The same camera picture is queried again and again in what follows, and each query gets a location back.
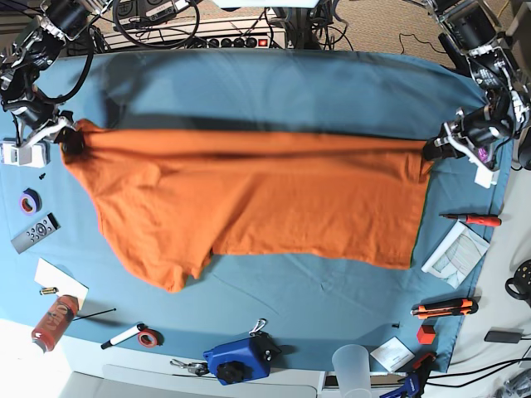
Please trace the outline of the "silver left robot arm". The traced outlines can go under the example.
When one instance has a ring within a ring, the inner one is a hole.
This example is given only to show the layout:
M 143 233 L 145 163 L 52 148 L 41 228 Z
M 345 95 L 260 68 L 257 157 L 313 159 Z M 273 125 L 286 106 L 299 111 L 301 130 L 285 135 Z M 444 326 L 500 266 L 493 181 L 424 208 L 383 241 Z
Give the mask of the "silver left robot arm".
M 429 139 L 427 160 L 468 158 L 475 184 L 489 188 L 499 176 L 498 151 L 530 125 L 530 88 L 512 53 L 512 41 L 484 1 L 425 1 L 422 6 L 441 28 L 442 45 L 460 70 L 484 91 L 486 103 L 458 109 Z

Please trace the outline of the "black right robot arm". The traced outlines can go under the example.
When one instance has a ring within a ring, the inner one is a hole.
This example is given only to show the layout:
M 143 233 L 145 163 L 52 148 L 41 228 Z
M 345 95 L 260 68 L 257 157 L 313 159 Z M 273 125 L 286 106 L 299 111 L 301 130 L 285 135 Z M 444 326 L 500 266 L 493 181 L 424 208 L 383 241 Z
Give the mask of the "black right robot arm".
M 45 167 L 49 143 L 67 154 L 83 152 L 85 141 L 73 113 L 59 106 L 74 97 L 84 84 L 95 54 L 91 26 L 111 1 L 43 1 L 12 44 L 1 51 L 1 106 L 12 116 L 16 136 L 1 142 L 1 163 L 18 167 Z M 84 68 L 66 94 L 49 97 L 36 81 L 70 42 L 84 37 L 89 44 Z

